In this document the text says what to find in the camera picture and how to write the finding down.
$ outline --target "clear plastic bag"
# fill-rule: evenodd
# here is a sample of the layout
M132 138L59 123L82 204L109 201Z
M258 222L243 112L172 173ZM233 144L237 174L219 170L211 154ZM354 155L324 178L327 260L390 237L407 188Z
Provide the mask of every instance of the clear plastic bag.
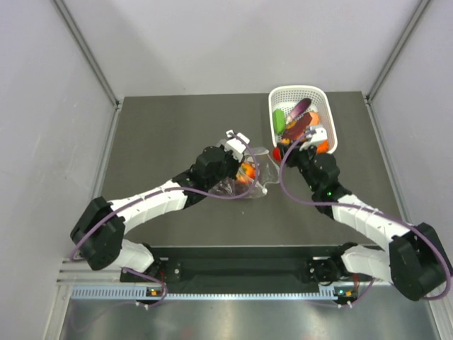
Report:
M268 193L266 186L279 183L278 165L269 155L269 150L264 147L252 149L259 168L258 182L252 192L245 198L259 198ZM226 178L210 190L210 193L220 196L237 196L248 190L255 178L256 166L252 156L246 152L245 159L236 175L236 179Z

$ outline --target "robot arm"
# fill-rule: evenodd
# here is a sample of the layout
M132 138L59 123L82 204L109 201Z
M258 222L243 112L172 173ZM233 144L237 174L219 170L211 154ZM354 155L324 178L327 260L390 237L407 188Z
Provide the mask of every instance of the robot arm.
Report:
M92 200L71 232L75 244L104 217L120 211L81 245L81 255L91 269L96 271L117 266L145 272L154 262L149 247L127 241L123 239L124 235L137 225L170 211L189 208L206 197L184 188L208 192L222 179L236 178L246 146L233 137L231 130L226 136L227 139L221 140L216 146L205 148L188 170L162 186L122 200L107 202L103 197ZM238 134L238 137L245 143L249 142L242 134Z
M410 300L421 299L445 282L443 267L431 248L407 226L366 205L340 184L335 157L316 153L316 146L326 139L322 126L309 127L306 141L288 155L286 165L298 168L313 193L312 200L319 202L316 209L320 213L362 233L382 250L345 244L327 261L329 270L312 261L309 273L325 281L363 273L392 283ZM279 144L276 150L277 158L281 159L289 145ZM342 205L331 205L332 202ZM415 228L440 252L451 275L452 265L435 230L425 223Z

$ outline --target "red fruit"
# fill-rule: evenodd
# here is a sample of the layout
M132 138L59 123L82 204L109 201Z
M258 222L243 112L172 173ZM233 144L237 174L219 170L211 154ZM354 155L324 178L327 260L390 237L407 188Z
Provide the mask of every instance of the red fruit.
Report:
M282 161L282 154L278 147L275 147L274 150L272 151L272 157L274 158L275 161L279 163Z

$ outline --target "metal floor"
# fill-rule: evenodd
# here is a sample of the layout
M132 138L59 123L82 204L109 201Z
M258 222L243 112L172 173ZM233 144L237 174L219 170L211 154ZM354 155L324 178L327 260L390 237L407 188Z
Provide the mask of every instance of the metal floor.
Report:
M356 307L337 310L302 301L171 301L150 309L72 300L60 340L438 340L426 302L374 287Z
M398 215L398 207L360 92L327 93L338 135L335 156L344 187L364 202ZM108 200L147 191L188 169L201 151L234 129L253 147L273 149L268 95L231 94L126 98L119 117L103 195ZM287 186L309 199L296 169ZM127 238L154 246L324 245L369 243L349 227L287 198L278 185L255 200L208 198L160 216Z

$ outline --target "white plastic basket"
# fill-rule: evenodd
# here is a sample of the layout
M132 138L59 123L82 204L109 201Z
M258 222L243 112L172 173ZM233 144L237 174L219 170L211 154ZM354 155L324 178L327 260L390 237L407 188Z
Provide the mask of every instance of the white plastic basket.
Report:
M328 104L326 94L314 86L281 86L273 89L269 93L269 117L270 131L272 133L272 143L274 147L280 141L280 136L274 131L273 112L278 108L289 115L291 110L304 98L311 99L311 105L307 111L316 111L319 115L320 124L327 130L327 139L329 144L328 153L332 154L337 148L337 132L332 119L331 107Z

